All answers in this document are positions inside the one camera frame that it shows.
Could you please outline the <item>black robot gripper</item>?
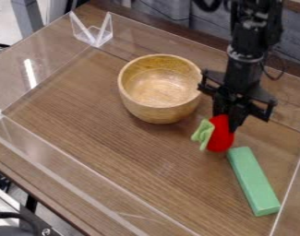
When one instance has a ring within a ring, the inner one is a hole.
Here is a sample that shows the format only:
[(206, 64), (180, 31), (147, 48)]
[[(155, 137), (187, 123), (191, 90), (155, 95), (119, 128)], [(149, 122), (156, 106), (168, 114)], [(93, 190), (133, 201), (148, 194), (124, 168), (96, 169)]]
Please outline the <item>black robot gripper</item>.
[(274, 95), (262, 87), (262, 62), (230, 58), (227, 71), (204, 69), (198, 89), (214, 97), (214, 115), (230, 114), (230, 131), (236, 132), (248, 115), (268, 122), (278, 105)]

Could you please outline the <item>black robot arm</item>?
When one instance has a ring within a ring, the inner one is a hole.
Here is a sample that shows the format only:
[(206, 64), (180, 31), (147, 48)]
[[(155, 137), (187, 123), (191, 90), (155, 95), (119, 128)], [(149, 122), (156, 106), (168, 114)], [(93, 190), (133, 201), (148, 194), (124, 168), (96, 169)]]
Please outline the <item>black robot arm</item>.
[(283, 34), (283, 0), (196, 0), (207, 12), (230, 11), (231, 43), (224, 72), (206, 69), (198, 89), (214, 97), (214, 115), (228, 116), (231, 132), (248, 116), (264, 122), (278, 105), (277, 97), (262, 87), (273, 47)]

